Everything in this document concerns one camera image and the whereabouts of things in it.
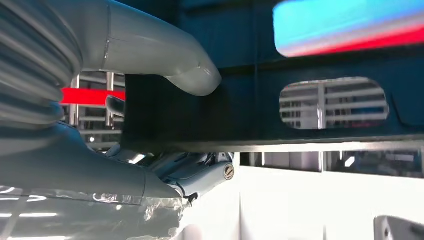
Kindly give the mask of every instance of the round bolt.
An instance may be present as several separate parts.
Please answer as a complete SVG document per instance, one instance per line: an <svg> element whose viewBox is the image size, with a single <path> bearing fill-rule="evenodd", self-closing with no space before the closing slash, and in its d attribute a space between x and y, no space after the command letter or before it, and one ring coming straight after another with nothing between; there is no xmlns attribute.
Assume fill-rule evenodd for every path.
<svg viewBox="0 0 424 240"><path fill-rule="evenodd" d="M234 177L234 166L232 164L227 164L224 168L224 178L230 180Z"/></svg>

